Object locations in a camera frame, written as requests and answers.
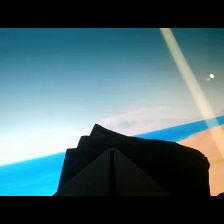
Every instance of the dark object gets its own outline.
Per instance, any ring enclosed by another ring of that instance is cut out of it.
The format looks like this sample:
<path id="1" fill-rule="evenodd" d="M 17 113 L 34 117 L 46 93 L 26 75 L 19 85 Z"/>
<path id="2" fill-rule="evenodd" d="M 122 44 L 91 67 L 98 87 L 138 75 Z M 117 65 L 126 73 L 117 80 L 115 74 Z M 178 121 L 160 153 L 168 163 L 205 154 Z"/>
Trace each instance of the dark object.
<path id="1" fill-rule="evenodd" d="M 95 125 L 67 150 L 55 196 L 210 196 L 209 166 L 195 149 Z"/>

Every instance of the sea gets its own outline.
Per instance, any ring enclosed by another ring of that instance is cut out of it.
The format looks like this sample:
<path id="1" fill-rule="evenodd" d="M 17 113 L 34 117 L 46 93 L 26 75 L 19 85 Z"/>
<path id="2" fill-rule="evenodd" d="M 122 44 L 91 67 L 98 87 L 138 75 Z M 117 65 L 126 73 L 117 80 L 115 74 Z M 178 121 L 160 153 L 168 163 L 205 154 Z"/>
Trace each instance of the sea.
<path id="1" fill-rule="evenodd" d="M 224 124 L 224 116 L 152 131 L 135 137 L 178 142 Z M 0 196 L 51 196 L 57 191 L 65 152 L 0 166 Z"/>

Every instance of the sand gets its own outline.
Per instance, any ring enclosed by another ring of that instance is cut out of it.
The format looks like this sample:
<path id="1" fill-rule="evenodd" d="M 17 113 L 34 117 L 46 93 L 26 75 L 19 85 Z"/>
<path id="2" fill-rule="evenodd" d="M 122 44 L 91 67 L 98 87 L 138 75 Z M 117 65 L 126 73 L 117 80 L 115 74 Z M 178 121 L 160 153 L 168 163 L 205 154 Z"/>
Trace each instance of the sand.
<path id="1" fill-rule="evenodd" d="M 215 196 L 224 192 L 224 158 L 219 153 L 210 131 L 197 133 L 178 143 L 197 149 L 208 158 L 210 162 L 209 184 L 211 195 Z"/>

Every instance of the blue sky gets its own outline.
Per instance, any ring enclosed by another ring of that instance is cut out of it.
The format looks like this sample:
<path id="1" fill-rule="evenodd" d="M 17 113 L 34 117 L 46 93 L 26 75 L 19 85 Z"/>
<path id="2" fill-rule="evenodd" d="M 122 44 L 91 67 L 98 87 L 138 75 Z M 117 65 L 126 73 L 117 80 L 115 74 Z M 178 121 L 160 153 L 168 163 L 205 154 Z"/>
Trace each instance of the blue sky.
<path id="1" fill-rule="evenodd" d="M 173 32 L 218 113 L 224 30 Z M 200 117 L 156 28 L 0 29 L 0 105 L 0 164 L 65 151 L 95 123 L 131 135 Z"/>

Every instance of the black fabric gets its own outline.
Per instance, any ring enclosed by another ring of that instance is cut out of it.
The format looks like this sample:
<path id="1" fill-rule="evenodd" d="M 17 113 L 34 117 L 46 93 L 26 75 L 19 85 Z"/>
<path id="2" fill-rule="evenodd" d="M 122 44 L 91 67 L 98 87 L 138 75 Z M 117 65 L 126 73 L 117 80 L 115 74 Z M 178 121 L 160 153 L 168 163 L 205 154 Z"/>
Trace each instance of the black fabric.
<path id="1" fill-rule="evenodd" d="M 209 162 L 195 149 L 177 143 L 127 137 L 95 125 L 76 149 L 68 149 L 58 191 L 108 148 L 117 148 L 170 195 L 210 195 Z"/>

